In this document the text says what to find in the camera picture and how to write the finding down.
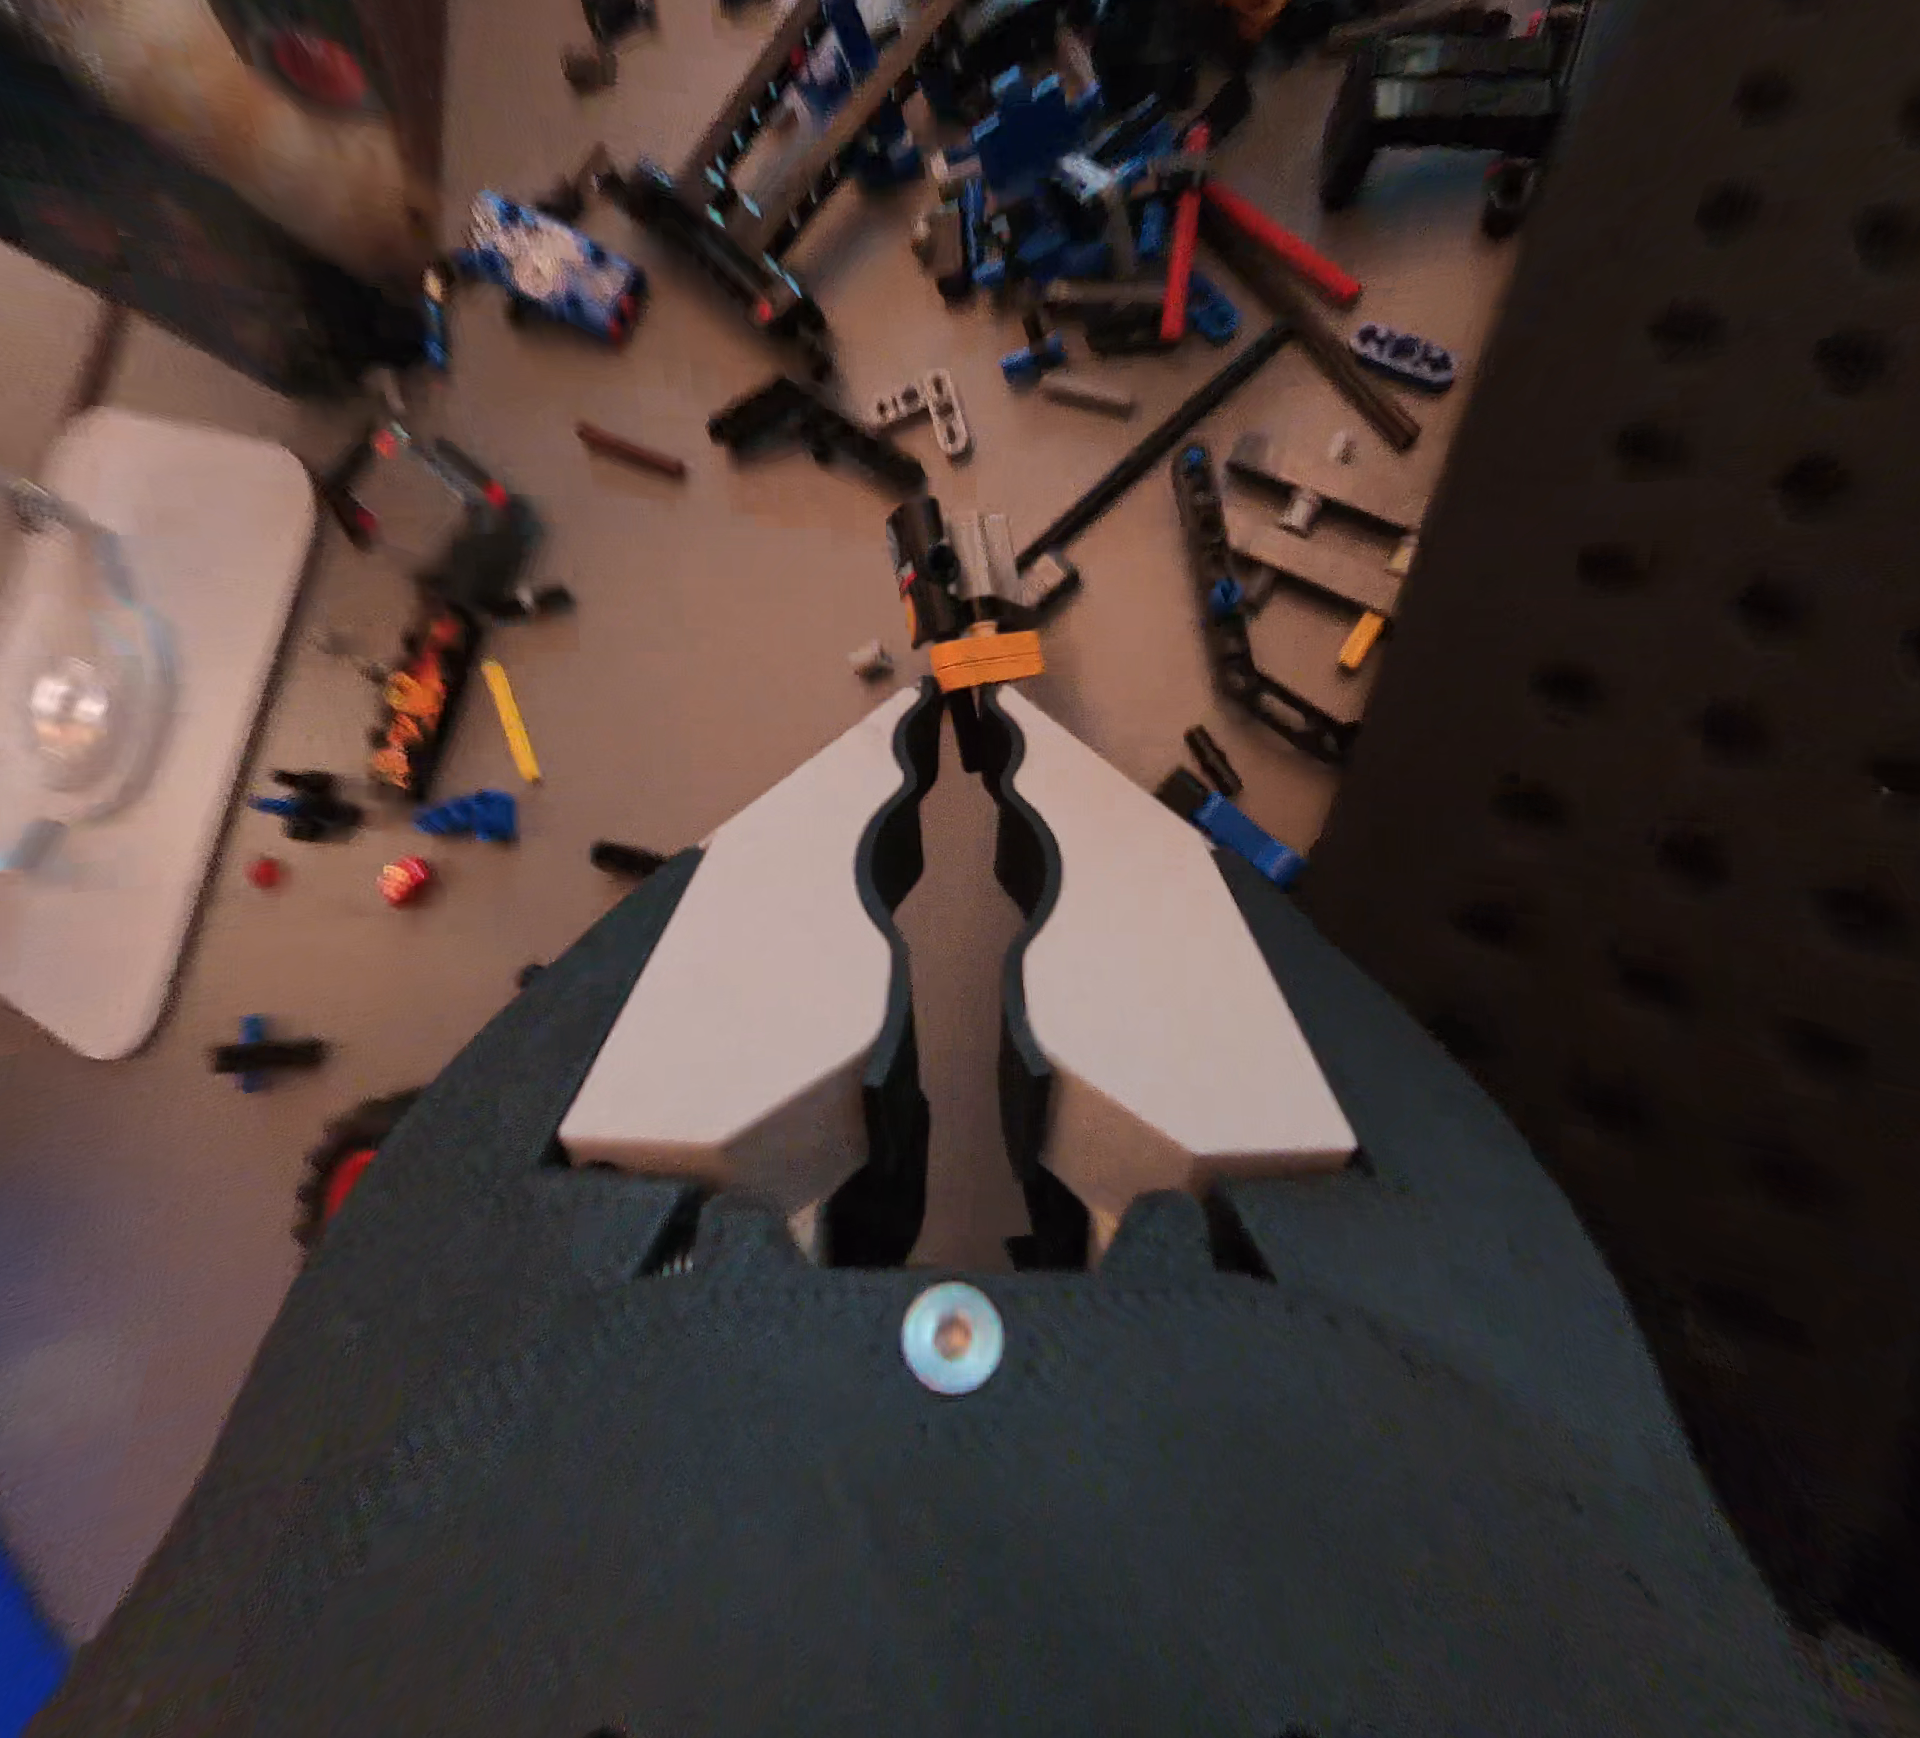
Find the black wheel red rim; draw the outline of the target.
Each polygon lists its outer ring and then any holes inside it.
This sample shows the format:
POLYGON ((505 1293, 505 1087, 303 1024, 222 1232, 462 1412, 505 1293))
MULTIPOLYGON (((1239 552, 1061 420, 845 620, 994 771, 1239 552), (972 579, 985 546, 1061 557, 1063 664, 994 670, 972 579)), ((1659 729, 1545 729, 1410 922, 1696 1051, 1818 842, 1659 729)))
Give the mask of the black wheel red rim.
POLYGON ((297 1186, 292 1234, 303 1264, 312 1260, 379 1147, 422 1097, 423 1090, 417 1085, 359 1102, 328 1120, 303 1161, 297 1186))

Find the small black toy connector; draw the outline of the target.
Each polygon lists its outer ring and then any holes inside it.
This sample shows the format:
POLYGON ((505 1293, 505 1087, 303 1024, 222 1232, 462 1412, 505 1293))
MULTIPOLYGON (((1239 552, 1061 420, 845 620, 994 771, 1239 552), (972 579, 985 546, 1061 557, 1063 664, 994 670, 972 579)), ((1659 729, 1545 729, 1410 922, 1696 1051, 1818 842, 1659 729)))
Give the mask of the small black toy connector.
POLYGON ((208 1073, 231 1079, 242 1095, 255 1095, 275 1077, 321 1068, 328 1053, 328 1040, 280 1036, 268 1014, 250 1010, 233 1037, 208 1048, 208 1073))

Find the monster truck toy set box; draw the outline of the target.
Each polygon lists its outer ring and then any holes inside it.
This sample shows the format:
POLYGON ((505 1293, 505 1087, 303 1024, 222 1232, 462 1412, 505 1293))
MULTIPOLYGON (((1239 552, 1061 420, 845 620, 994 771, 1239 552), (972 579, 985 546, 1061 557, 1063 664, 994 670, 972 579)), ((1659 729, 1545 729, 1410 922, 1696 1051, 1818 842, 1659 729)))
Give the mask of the monster truck toy set box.
POLYGON ((444 360, 448 0, 3 0, 5 239, 292 396, 444 360))

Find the long black toy axle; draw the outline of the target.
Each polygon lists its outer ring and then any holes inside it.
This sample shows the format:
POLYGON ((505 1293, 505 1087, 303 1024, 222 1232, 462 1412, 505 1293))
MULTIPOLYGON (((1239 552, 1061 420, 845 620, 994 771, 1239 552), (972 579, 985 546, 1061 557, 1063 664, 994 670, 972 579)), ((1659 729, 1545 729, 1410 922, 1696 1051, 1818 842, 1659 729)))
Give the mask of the long black toy axle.
POLYGON ((1216 260, 1269 309, 1274 320, 1291 327, 1321 377, 1332 383, 1348 407, 1398 456, 1410 453, 1421 439, 1419 419, 1384 388, 1332 324, 1321 313, 1308 282, 1289 268, 1267 244, 1234 229, 1226 217, 1205 211, 1201 234, 1216 260))

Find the short red toy axle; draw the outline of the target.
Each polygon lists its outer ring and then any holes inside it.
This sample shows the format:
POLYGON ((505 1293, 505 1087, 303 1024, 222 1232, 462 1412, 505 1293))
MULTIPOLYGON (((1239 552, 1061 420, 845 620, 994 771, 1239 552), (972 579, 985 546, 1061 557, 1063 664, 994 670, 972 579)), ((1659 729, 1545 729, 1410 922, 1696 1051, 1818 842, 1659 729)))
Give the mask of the short red toy axle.
POLYGON ((1168 206, 1168 253, 1160 304, 1160 346, 1171 347, 1187 333, 1187 289, 1194 262, 1197 221, 1205 201, 1205 174, 1212 147, 1208 120, 1194 120, 1168 162, 1164 178, 1168 206))

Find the blue toy beam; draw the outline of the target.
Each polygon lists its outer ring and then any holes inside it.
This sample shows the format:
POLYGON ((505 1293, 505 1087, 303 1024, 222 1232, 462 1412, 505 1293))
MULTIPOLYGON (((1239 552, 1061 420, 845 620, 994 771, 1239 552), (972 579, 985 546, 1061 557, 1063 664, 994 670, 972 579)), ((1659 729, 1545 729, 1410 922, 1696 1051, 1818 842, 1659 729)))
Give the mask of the blue toy beam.
POLYGON ((1430 396, 1443 396, 1456 379, 1456 360, 1452 353, 1423 333, 1408 333, 1382 325, 1376 320, 1361 324, 1350 335, 1350 353, 1368 370, 1421 388, 1430 396))

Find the black toy frame block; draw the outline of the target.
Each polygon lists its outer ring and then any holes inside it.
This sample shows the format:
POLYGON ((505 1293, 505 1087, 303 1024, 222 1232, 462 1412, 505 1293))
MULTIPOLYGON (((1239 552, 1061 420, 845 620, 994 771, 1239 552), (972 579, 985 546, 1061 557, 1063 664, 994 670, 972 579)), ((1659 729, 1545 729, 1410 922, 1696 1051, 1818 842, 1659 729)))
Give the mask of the black toy frame block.
POLYGON ((1389 148, 1459 148, 1537 166, 1564 109, 1545 33, 1410 31, 1352 53, 1321 139, 1317 196, 1348 211, 1389 148))

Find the black beam blue pins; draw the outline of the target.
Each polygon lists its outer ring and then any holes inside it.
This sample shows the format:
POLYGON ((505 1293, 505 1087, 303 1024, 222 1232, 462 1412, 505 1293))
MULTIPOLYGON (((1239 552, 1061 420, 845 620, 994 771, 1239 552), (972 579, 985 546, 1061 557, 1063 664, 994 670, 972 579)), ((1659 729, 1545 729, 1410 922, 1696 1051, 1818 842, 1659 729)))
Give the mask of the black beam blue pins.
POLYGON ((1341 768, 1357 740, 1357 721, 1332 718, 1259 664, 1247 582, 1232 563, 1226 506, 1210 450, 1185 443, 1171 459, 1168 479, 1214 692, 1291 749, 1321 767, 1341 768))

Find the blue flame sticker panel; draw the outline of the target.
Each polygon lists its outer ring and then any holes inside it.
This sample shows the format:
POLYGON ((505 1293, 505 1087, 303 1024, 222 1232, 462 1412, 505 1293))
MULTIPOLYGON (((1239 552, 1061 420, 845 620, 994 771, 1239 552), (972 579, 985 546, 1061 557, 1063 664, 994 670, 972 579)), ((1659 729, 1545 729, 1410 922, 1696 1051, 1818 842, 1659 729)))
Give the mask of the blue flame sticker panel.
POLYGON ((564 327, 607 347, 630 342, 650 300, 640 262, 500 191, 473 196, 450 266, 462 284, 496 289, 516 324, 564 327))

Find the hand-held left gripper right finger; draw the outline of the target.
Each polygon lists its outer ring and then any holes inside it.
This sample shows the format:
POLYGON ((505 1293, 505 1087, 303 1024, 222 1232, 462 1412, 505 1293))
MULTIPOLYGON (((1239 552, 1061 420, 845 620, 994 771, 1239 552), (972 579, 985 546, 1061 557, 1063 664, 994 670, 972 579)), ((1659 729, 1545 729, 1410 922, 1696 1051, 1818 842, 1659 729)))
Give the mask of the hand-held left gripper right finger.
POLYGON ((1000 1125, 1023 1260, 1094 1260, 1143 1196, 1357 1156, 1212 842, 1023 696, 996 697, 1000 1125))

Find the white desk stand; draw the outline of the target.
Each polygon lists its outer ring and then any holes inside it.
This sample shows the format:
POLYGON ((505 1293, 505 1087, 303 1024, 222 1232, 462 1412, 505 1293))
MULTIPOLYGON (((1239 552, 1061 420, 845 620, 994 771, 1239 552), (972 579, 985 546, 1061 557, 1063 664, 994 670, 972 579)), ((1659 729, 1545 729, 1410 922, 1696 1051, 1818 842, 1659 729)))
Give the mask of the white desk stand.
POLYGON ((75 1055, 163 1015, 315 523, 282 446, 117 407, 5 472, 3 997, 75 1055))

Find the black toy chassis assembly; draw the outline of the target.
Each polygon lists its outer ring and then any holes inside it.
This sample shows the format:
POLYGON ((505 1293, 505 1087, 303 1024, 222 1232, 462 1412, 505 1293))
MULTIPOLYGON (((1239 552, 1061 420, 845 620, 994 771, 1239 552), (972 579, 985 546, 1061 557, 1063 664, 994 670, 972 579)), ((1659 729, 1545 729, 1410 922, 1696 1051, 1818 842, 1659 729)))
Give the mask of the black toy chassis assembly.
POLYGON ((792 0, 676 169, 602 169, 605 196, 699 266, 773 342, 826 357, 828 324, 792 256, 845 186, 928 169, 926 141, 991 114, 994 89, 1092 53, 1137 0, 792 0))

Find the black perforated board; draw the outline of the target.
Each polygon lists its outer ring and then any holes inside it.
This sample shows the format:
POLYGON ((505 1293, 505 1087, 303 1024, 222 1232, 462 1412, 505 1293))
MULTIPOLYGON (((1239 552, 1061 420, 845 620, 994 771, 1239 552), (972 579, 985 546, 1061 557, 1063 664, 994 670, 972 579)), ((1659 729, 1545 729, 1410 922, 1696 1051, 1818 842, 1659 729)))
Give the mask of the black perforated board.
POLYGON ((1308 883, 1916 1649, 1917 0, 1600 0, 1308 883))

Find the small grey angled beam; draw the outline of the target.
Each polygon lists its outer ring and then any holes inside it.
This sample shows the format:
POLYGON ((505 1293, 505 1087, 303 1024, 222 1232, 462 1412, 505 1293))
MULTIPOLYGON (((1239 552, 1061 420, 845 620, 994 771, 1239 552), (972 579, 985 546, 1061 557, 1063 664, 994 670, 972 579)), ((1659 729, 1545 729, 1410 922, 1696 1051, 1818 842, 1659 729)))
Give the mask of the small grey angled beam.
POLYGON ((937 450, 950 462, 972 458, 972 426, 956 377, 945 368, 928 368, 913 381, 904 381, 898 388, 874 396, 869 415, 871 423, 883 431, 926 423, 935 436, 937 450))

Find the yellow toy axle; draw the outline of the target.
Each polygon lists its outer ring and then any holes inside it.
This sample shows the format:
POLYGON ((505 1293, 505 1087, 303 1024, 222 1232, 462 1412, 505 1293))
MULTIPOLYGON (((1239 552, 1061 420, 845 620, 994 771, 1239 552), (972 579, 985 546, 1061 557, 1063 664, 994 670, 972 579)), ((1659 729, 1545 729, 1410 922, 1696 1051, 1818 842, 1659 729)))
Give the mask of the yellow toy axle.
POLYGON ((541 785, 544 768, 541 768, 538 749, 530 732, 530 721, 519 707, 519 696, 512 685, 506 669, 496 659, 484 656, 479 661, 479 672, 519 780, 530 789, 541 785))

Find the grey desk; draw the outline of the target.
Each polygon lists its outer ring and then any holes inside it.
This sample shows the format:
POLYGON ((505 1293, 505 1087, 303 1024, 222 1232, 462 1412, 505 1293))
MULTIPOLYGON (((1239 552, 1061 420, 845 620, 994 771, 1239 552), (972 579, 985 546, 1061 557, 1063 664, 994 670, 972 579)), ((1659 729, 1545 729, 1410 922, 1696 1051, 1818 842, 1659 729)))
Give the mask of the grey desk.
MULTIPOLYGON (((659 30, 619 62, 613 92, 576 101, 559 75, 572 0, 448 0, 444 172, 474 189, 533 193, 601 145, 679 163, 734 89, 765 30, 714 0, 659 0, 659 30)), ((1354 472, 1416 501, 1445 464, 1471 360, 1488 337, 1518 237, 1482 237, 1487 166, 1474 153, 1389 153, 1350 212, 1317 206, 1321 133, 1339 63, 1257 78, 1257 103, 1216 172, 1263 212, 1365 284, 1357 309, 1463 360, 1448 399, 1412 399, 1419 447, 1396 458, 1357 423, 1299 347, 1212 419, 1328 472, 1352 426, 1354 472)), ((1187 342, 1108 379, 1131 423, 1017 396, 1000 377, 1019 337, 976 300, 950 309, 907 244, 918 201, 842 193, 806 237, 804 277, 841 337, 866 407, 945 363, 972 419, 972 458, 950 469, 915 439, 937 494, 1003 510, 1027 539, 1187 396, 1225 355, 1187 342)), ((849 654, 901 654, 883 560, 883 501, 849 469, 800 453, 733 464, 707 414, 770 368, 739 317, 616 215, 598 224, 650 260, 653 304, 632 347, 541 339, 506 325, 489 293, 457 305, 456 365, 429 392, 445 431, 541 506, 545 578, 572 614, 503 633, 503 659, 544 767, 516 849, 429 842, 430 902, 388 909, 375 874, 417 849, 367 828, 335 849, 294 852, 241 807, 208 885, 177 998, 148 1051, 88 1063, 5 1009, 5 1543, 63 1642, 92 1638, 194 1485, 298 1268, 288 1223, 305 1151, 354 1102, 441 1073, 512 997, 526 964, 570 945, 615 888, 596 839, 676 852, 804 764, 876 700, 849 654), (577 419, 650 443, 689 477, 590 458, 577 419), (247 1014, 328 1040, 315 1073, 242 1095, 208 1073, 208 1048, 247 1014)), ((31 469, 81 392, 85 355, 112 407, 259 436, 326 462, 350 408, 303 407, 228 371, 91 292, 5 248, 5 468, 31 469)), ((1248 811, 1310 842, 1334 778, 1214 705, 1160 477, 1128 494, 1071 552, 1082 590, 1050 627, 1039 697, 1139 785, 1182 757, 1205 721, 1248 780, 1248 811)), ((298 625, 252 764, 346 773, 369 709, 358 666, 399 630, 395 571, 323 529, 298 625)), ((928 1218, 915 1251, 941 1271, 988 1268, 1021 1227, 1002 1151, 991 1006, 1011 909, 988 883, 991 811, 945 775, 928 806, 928 871, 901 929, 931 949, 920 1068, 932 1107, 928 1218)))

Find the grey toy pull-back motor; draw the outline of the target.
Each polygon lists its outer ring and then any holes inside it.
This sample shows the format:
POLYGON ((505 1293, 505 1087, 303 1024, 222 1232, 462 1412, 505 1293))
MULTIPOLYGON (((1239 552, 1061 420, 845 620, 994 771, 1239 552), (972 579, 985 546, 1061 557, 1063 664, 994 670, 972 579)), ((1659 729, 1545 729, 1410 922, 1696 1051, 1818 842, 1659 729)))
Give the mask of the grey toy pull-back motor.
POLYGON ((417 590, 488 622, 570 614, 569 585, 538 579, 545 525, 457 443, 388 415, 319 477, 326 512, 348 544, 384 557, 417 590))

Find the black toy pin connector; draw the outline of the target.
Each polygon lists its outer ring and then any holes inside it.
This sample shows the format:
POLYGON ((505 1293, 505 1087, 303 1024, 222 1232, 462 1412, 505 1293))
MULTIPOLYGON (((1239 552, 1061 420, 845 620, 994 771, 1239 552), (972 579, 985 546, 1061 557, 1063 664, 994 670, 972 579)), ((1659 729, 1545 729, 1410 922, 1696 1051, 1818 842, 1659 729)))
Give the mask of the black toy pin connector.
POLYGON ((918 496, 928 489, 923 464, 887 432, 831 402, 819 387, 785 375, 712 410, 707 441, 739 459, 798 447, 826 468, 848 462, 897 496, 918 496))

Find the black toy shaft orange collar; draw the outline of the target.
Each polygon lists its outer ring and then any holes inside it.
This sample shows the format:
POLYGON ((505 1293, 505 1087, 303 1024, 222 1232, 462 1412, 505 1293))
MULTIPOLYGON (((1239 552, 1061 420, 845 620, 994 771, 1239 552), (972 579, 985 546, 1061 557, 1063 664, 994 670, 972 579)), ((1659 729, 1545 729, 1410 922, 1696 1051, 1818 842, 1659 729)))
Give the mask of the black toy shaft orange collar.
POLYGON ((928 666, 963 751, 972 751, 980 700, 1044 672, 1044 644, 1002 512, 947 517, 935 496, 901 499, 883 523, 909 642, 928 666))

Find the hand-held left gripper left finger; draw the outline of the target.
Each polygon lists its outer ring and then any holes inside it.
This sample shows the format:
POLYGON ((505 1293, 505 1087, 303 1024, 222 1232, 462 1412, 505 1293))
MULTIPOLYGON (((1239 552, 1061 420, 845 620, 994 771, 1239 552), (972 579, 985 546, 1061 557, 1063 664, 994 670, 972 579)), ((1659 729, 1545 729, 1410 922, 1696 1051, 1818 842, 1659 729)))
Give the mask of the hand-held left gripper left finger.
POLYGON ((920 692, 701 846, 559 1146, 809 1218, 826 1260, 920 1235, 920 1073, 894 911, 920 877, 920 692))

